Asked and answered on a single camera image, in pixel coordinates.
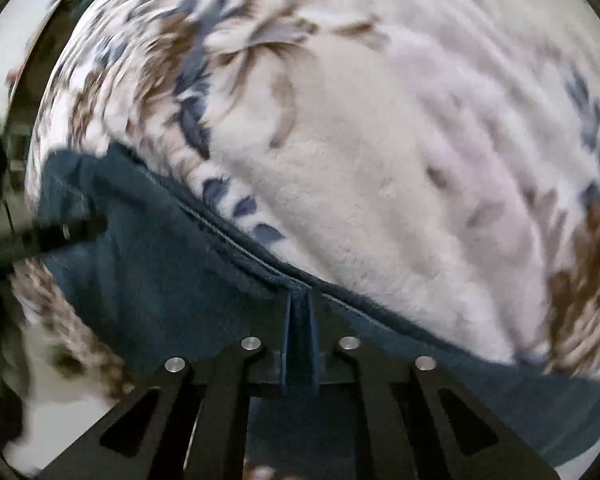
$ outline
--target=fleece blanket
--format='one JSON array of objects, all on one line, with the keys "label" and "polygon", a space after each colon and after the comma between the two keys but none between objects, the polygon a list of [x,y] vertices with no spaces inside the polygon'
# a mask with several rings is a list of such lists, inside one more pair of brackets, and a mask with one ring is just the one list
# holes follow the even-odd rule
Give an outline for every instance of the fleece blanket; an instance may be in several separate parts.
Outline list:
[{"label": "fleece blanket", "polygon": [[31,205],[50,152],[112,140],[278,258],[485,360],[600,376],[585,0],[96,0],[46,88]]}]

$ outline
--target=dark teal fabric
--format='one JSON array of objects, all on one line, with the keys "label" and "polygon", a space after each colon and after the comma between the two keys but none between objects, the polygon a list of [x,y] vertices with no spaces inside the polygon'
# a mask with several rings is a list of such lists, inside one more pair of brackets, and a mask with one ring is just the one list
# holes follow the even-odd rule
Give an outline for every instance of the dark teal fabric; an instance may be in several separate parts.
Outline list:
[{"label": "dark teal fabric", "polygon": [[[77,313],[133,372],[149,373],[174,355],[197,361],[216,354],[249,335],[271,309],[285,308],[273,301],[280,290],[288,292],[299,356],[311,348],[306,319],[315,288],[363,340],[405,359],[435,357],[552,465],[600,437],[600,381],[484,362],[367,298],[279,262],[122,146],[101,159],[59,152],[45,165],[39,222],[94,210],[108,217],[107,232],[47,256],[45,264]],[[290,377],[310,382],[297,364],[289,365]],[[348,437],[333,437],[349,431],[349,408],[328,408],[330,402],[254,405],[250,458],[312,479],[340,478],[335,471],[353,478]]]}]

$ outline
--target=white floral blanket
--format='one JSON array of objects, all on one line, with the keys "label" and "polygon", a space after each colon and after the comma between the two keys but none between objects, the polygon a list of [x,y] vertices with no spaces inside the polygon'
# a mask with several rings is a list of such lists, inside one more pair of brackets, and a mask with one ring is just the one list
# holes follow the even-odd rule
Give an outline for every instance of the white floral blanket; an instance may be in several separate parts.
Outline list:
[{"label": "white floral blanket", "polygon": [[584,0],[97,0],[46,89],[31,203],[51,151],[112,140],[484,359],[590,358],[586,323],[558,348],[548,285],[600,198]]}]

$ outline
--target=silver screw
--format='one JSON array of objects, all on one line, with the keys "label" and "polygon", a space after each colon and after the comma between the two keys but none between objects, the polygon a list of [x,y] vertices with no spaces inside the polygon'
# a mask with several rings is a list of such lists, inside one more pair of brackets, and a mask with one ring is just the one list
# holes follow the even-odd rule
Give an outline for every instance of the silver screw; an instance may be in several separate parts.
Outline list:
[{"label": "silver screw", "polygon": [[184,359],[181,357],[172,357],[165,362],[164,367],[172,374],[181,371],[185,367]]},{"label": "silver screw", "polygon": [[430,372],[436,367],[436,360],[428,355],[423,355],[416,359],[416,368],[423,372]]},{"label": "silver screw", "polygon": [[245,337],[242,342],[240,343],[240,345],[242,345],[242,348],[244,348],[245,350],[257,350],[258,348],[260,348],[260,345],[262,344],[262,342],[257,338],[257,337]]},{"label": "silver screw", "polygon": [[338,341],[338,344],[343,350],[355,350],[360,346],[360,339],[352,335],[347,335]]}]

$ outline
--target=black metal frame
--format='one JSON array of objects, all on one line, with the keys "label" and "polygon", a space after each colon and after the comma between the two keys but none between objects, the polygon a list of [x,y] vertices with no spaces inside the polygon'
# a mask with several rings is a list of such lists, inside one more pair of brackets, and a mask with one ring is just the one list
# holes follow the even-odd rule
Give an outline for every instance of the black metal frame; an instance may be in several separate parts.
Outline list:
[{"label": "black metal frame", "polygon": [[[351,336],[319,294],[313,299],[320,392],[358,402],[360,480],[415,480],[416,471],[420,480],[558,478],[433,359],[389,358]],[[249,398],[284,396],[288,387],[280,312],[213,359],[167,361],[38,478],[241,479]]]}]

